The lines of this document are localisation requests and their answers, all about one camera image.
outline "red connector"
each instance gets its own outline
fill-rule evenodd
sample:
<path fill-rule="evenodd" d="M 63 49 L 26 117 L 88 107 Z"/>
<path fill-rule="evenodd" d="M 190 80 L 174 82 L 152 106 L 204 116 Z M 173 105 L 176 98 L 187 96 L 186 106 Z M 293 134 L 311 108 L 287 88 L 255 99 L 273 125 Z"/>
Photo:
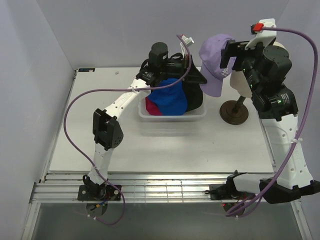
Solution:
<path fill-rule="evenodd" d="M 262 31 L 262 28 L 263 28 L 264 26 L 265 26 L 265 25 L 264 25 L 263 23 L 258 22 L 258 23 L 254 26 L 254 28 L 253 28 L 252 30 L 255 31 L 255 32 L 260 32 L 260 31 Z"/>

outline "tabletop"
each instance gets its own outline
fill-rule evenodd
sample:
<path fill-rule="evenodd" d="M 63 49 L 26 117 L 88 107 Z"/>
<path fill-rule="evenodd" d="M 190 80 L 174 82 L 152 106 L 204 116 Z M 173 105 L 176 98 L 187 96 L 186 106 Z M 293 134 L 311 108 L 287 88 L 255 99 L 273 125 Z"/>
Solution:
<path fill-rule="evenodd" d="M 69 102 L 82 92 L 100 88 L 127 88 L 138 73 L 137 67 L 96 68 L 78 72 Z M 114 102 L 120 92 L 95 92 L 80 98 L 71 108 L 67 131 L 71 139 L 91 158 L 95 143 L 93 113 Z M 244 104 L 249 117 L 242 125 L 230 125 L 219 114 L 220 106 L 237 100 L 239 94 L 223 81 L 221 97 L 205 97 L 207 113 L 199 121 L 144 122 L 136 107 L 121 120 L 122 143 L 114 150 L 110 172 L 122 173 L 272 173 L 257 112 L 250 99 Z M 60 129 L 52 155 L 50 172 L 88 172 L 91 164 L 68 142 Z"/>

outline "white plastic container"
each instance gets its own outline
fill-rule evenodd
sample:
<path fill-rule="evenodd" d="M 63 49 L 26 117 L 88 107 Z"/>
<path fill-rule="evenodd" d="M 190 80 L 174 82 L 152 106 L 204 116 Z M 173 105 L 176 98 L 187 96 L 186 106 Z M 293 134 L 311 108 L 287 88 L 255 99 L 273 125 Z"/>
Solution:
<path fill-rule="evenodd" d="M 146 110 L 146 101 L 142 100 L 138 105 L 138 112 L 143 121 L 146 122 L 190 122 L 198 121 L 207 114 L 206 95 L 203 94 L 202 105 L 197 109 L 188 111 L 181 116 L 154 116 Z"/>

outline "white wall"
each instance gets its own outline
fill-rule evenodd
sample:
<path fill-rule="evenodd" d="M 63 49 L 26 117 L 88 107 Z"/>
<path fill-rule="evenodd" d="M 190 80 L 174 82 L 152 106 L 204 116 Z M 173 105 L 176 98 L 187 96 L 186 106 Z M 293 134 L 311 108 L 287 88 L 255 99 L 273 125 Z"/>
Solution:
<path fill-rule="evenodd" d="M 209 37 L 248 40 L 250 25 L 278 19 L 289 0 L 37 0 L 74 69 L 140 66 L 155 42 L 180 51 L 176 34 L 192 36 L 195 64 Z"/>
<path fill-rule="evenodd" d="M 290 0 L 280 20 L 278 27 L 292 28 L 308 34 L 317 44 L 320 51 L 320 2 L 318 0 Z M 286 85 L 296 96 L 300 120 L 310 89 L 313 71 L 313 50 L 309 43 L 299 36 L 289 33 L 279 33 L 278 39 L 290 52 L 292 69 Z M 305 161 L 313 178 L 320 181 L 320 76 L 317 77 L 314 95 L 307 123 L 302 132 L 302 147 Z M 320 239 L 320 193 L 302 198 L 302 207 L 313 239 Z"/>
<path fill-rule="evenodd" d="M 36 0 L 0 0 L 0 239 L 20 238 L 73 70 Z"/>

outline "hat stand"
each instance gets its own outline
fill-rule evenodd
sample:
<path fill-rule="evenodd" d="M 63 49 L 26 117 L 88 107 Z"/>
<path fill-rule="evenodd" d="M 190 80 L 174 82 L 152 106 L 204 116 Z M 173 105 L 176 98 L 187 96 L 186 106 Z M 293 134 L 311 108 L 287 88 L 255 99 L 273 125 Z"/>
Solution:
<path fill-rule="evenodd" d="M 240 125 L 243 124 L 249 116 L 247 107 L 244 105 L 244 96 L 240 96 L 237 101 L 226 101 L 220 107 L 220 116 L 228 124 Z"/>

